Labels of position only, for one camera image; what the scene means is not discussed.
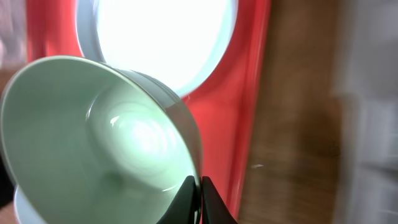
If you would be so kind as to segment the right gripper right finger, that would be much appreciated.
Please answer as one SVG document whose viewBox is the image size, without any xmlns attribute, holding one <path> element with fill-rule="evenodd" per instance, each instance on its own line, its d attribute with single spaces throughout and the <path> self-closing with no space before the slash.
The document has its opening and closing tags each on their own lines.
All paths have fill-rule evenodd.
<svg viewBox="0 0 398 224">
<path fill-rule="evenodd" d="M 202 224 L 238 224 L 208 176 L 202 177 Z"/>
</svg>

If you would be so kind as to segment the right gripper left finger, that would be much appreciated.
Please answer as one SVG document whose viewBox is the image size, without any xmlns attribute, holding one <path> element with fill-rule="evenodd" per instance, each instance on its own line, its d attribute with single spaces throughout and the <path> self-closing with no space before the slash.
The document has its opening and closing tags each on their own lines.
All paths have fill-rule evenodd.
<svg viewBox="0 0 398 224">
<path fill-rule="evenodd" d="M 157 224 L 194 224 L 195 211 L 197 210 L 196 190 L 194 177 L 186 177 L 172 203 Z"/>
</svg>

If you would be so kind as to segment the green bowl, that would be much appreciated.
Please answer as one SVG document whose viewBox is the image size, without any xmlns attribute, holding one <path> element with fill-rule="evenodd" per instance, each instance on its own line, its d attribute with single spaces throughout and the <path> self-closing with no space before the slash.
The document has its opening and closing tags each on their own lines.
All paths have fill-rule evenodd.
<svg viewBox="0 0 398 224">
<path fill-rule="evenodd" d="M 46 223 L 155 223 L 200 179 L 201 140 L 169 87 L 53 56 L 20 69 L 1 102 L 5 163 Z"/>
</svg>

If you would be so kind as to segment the grey dishwasher rack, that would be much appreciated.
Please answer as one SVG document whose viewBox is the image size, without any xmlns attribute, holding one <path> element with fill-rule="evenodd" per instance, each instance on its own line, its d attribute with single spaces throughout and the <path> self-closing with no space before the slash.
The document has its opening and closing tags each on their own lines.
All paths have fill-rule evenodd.
<svg viewBox="0 0 398 224">
<path fill-rule="evenodd" d="M 335 223 L 397 222 L 397 0 L 343 1 L 334 92 L 343 131 Z"/>
</svg>

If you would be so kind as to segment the red serving tray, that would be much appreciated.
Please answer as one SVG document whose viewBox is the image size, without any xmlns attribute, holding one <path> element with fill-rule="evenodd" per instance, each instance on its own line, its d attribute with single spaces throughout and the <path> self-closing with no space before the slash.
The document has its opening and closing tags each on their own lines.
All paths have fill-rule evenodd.
<svg viewBox="0 0 398 224">
<path fill-rule="evenodd" d="M 27 58 L 79 56 L 71 0 L 26 0 Z M 203 174 L 238 217 L 264 55 L 270 0 L 242 0 L 232 40 L 210 77 L 183 100 L 203 141 Z"/>
</svg>

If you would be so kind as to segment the light blue plate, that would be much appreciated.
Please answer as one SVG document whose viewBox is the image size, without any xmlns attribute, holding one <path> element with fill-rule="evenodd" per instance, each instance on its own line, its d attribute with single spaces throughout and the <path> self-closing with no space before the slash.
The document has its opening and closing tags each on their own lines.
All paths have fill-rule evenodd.
<svg viewBox="0 0 398 224">
<path fill-rule="evenodd" d="M 85 58 L 185 96 L 220 63 L 237 14 L 238 0 L 77 0 L 75 29 Z"/>
</svg>

